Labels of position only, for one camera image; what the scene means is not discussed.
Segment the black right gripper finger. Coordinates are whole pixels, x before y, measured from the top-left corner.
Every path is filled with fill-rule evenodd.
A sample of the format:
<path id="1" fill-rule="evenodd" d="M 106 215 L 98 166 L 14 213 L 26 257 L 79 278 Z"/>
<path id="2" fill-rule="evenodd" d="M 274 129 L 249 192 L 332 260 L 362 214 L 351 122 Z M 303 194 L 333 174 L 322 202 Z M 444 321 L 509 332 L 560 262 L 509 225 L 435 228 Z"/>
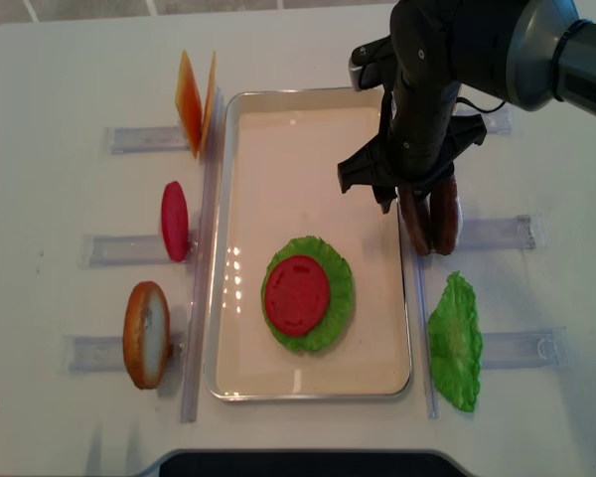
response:
<path id="1" fill-rule="evenodd" d="M 416 185 L 412 188 L 412 194 L 416 201 L 425 200 L 432 191 L 431 185 Z"/>

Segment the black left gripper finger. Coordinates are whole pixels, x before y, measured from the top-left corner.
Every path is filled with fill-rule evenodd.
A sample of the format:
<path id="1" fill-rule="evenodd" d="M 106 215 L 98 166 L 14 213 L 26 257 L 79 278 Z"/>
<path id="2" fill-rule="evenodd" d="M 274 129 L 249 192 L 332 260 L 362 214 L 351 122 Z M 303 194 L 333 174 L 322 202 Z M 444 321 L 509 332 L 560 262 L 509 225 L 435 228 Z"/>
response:
<path id="1" fill-rule="evenodd" d="M 395 199 L 395 189 L 393 187 L 373 186 L 372 191 L 381 212 L 387 214 L 392 201 Z"/>

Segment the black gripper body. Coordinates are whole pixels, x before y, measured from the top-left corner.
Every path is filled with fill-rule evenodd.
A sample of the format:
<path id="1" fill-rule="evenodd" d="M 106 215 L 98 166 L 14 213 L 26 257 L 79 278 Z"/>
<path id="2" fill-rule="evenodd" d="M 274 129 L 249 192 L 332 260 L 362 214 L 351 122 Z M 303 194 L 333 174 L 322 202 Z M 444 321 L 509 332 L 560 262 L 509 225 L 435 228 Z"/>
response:
<path id="1" fill-rule="evenodd" d="M 480 114 L 453 114 L 459 89 L 456 81 L 413 86 L 396 75 L 382 98 L 386 118 L 378 134 L 338 164 L 341 191 L 356 185 L 433 188 L 452 173 L 455 159 L 487 135 Z"/>

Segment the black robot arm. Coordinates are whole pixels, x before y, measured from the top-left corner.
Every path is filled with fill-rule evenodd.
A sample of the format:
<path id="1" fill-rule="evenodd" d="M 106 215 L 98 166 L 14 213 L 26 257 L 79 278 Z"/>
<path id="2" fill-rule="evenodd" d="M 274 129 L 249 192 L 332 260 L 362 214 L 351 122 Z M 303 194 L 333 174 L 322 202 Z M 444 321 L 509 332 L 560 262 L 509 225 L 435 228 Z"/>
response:
<path id="1" fill-rule="evenodd" d="M 570 1 L 400 1 L 386 37 L 353 50 L 353 87 L 382 87 L 377 135 L 338 166 L 342 190 L 427 197 L 487 134 L 484 112 L 457 116 L 462 85 L 526 111 L 552 100 L 596 115 L 596 24 Z"/>

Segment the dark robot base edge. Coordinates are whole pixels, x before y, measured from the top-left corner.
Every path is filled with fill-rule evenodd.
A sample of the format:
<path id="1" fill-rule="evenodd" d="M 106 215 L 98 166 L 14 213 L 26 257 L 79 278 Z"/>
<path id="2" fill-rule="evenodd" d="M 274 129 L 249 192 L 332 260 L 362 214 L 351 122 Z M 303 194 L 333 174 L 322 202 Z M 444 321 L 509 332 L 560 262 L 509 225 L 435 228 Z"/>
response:
<path id="1" fill-rule="evenodd" d="M 194 451 L 165 459 L 158 476 L 465 476 L 425 452 Z"/>

